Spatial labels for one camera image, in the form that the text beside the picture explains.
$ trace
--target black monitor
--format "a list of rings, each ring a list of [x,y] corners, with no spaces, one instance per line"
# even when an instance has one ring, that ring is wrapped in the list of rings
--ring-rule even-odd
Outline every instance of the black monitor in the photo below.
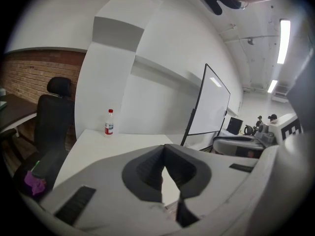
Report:
[[[234,135],[238,135],[242,127],[242,124],[243,124],[242,120],[231,117],[231,120],[226,130]]]

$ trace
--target whiteboard frame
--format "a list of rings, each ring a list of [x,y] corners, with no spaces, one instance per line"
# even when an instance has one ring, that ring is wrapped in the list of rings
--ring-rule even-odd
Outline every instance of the whiteboard frame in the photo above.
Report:
[[[194,116],[195,116],[195,113],[196,113],[196,110],[197,110],[197,107],[198,107],[198,103],[199,103],[199,100],[200,100],[200,96],[201,96],[201,93],[202,93],[203,83],[204,83],[204,81],[205,81],[205,76],[206,76],[206,70],[207,70],[207,68],[209,68],[209,69],[216,75],[216,77],[220,80],[220,82],[223,84],[223,86],[226,88],[226,90],[227,90],[228,93],[229,93],[229,98],[228,98],[228,102],[227,102],[227,106],[226,106],[226,110],[225,110],[225,115],[224,115],[224,118],[223,118],[223,121],[222,121],[222,125],[221,125],[220,130],[210,131],[210,132],[205,132],[205,133],[189,134],[189,130],[190,130],[190,127],[191,127],[193,118],[194,118]],[[218,134],[219,134],[220,131],[221,131],[221,129],[222,129],[224,120],[225,120],[225,116],[226,116],[226,113],[227,113],[227,108],[228,108],[228,104],[229,104],[229,102],[230,102],[230,98],[231,98],[231,93],[230,93],[230,91],[227,89],[227,87],[225,86],[225,84],[223,83],[223,81],[219,78],[219,76],[215,73],[215,71],[212,70],[212,68],[206,63],[205,69],[204,69],[204,72],[203,72],[203,77],[202,77],[202,82],[201,82],[201,87],[200,87],[200,91],[199,91],[197,103],[196,103],[195,108],[192,110],[192,113],[191,113],[191,116],[190,116],[190,119],[189,119],[189,122],[188,122],[188,125],[187,125],[187,128],[186,128],[186,131],[185,131],[185,134],[184,134],[184,137],[183,137],[181,146],[184,145],[187,136],[203,135],[203,134],[210,134],[210,133],[215,133],[215,132],[218,132]]]

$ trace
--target brick wall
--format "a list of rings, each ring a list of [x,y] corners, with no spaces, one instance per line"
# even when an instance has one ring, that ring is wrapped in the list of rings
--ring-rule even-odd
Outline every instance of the brick wall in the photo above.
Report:
[[[72,81],[71,99],[75,91],[85,53],[32,50],[8,54],[4,57],[0,71],[0,86],[7,94],[13,93],[30,102],[37,103],[42,94],[47,94],[47,83],[55,76],[69,78]],[[21,126],[19,131],[33,140],[35,121],[31,119]],[[66,148],[75,143],[74,124],[69,128]]]

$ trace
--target dark desk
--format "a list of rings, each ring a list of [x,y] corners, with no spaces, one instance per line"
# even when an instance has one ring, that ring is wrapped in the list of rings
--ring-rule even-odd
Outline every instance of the dark desk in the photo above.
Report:
[[[15,128],[36,116],[37,105],[14,94],[0,96],[0,101],[7,102],[6,106],[0,110],[0,133]]]

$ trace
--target person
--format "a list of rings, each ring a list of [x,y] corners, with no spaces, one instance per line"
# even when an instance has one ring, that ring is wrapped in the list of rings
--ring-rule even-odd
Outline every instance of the person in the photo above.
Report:
[[[268,119],[270,119],[270,122],[272,122],[272,121],[278,119],[278,117],[276,114],[272,114],[272,115],[268,116]]]
[[[256,122],[256,127],[258,128],[261,124],[263,124],[262,122],[262,116],[258,116],[258,121]]]
[[[263,124],[263,122],[262,122],[262,116],[258,116],[257,117],[258,118],[258,121],[256,122],[256,125],[254,126],[254,127],[252,127],[253,128],[253,132],[252,132],[252,136],[254,136],[255,134],[256,134],[256,132],[258,131],[258,128],[259,128],[259,126],[261,125],[261,124]]]

